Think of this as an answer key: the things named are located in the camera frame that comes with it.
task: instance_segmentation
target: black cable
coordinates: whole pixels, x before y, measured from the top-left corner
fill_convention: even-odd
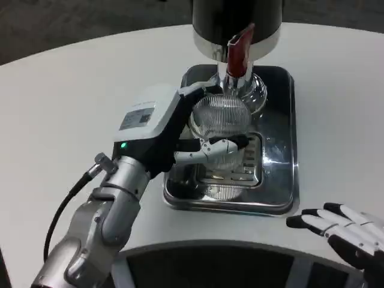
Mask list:
[[[61,213],[65,209],[66,205],[69,203],[69,201],[80,192],[80,190],[90,181],[92,180],[92,177],[88,174],[88,172],[84,173],[84,175],[78,180],[78,182],[73,186],[73,188],[69,191],[68,195],[65,197],[65,199],[61,202],[58,210],[55,213],[55,216],[52,219],[52,222],[49,226],[46,241],[44,243],[44,253],[43,253],[43,259],[44,263],[48,258],[48,252],[49,252],[49,244],[50,240],[52,238],[53,231],[59,221],[59,218],[61,216]]]

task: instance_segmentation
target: robotic hand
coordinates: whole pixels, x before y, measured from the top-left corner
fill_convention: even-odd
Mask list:
[[[220,89],[197,82],[175,90],[167,85],[148,88],[133,105],[115,137],[112,160],[98,154],[60,205],[44,245],[44,266],[31,288],[98,287],[127,243],[148,182],[174,164],[206,163],[248,145],[246,135],[180,140],[193,106],[206,92]],[[48,256],[49,242],[66,204],[91,179],[107,175],[88,201],[75,212],[68,232]]]
[[[384,221],[346,205],[325,203],[287,218],[291,228],[307,228],[324,236],[335,252],[356,269],[364,270],[369,288],[384,287]]]

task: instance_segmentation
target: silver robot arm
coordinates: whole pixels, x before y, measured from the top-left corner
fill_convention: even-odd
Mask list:
[[[75,212],[67,234],[49,254],[32,287],[97,287],[127,243],[151,179],[135,159],[121,157],[89,200]]]

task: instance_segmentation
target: white table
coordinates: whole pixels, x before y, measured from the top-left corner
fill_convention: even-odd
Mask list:
[[[212,63],[191,33],[176,26],[119,34],[0,67],[0,247],[13,287],[29,287],[58,205],[94,155],[112,151],[135,95],[155,83],[178,85],[189,67]],[[276,49],[258,61],[284,67],[296,81],[300,209],[346,202],[384,217],[383,51],[381,34],[285,23]],[[162,179],[144,194],[125,250],[229,239],[343,262],[323,239],[287,228],[285,219],[172,210]],[[98,183],[69,204],[52,246]]]

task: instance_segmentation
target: metal tray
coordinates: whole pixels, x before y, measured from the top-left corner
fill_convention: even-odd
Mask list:
[[[208,80],[215,65],[189,69],[182,86]],[[268,89],[254,118],[243,163],[221,175],[202,165],[174,167],[165,175],[164,198],[176,209],[287,215],[298,207],[298,161],[293,79],[280,67],[254,67]]]

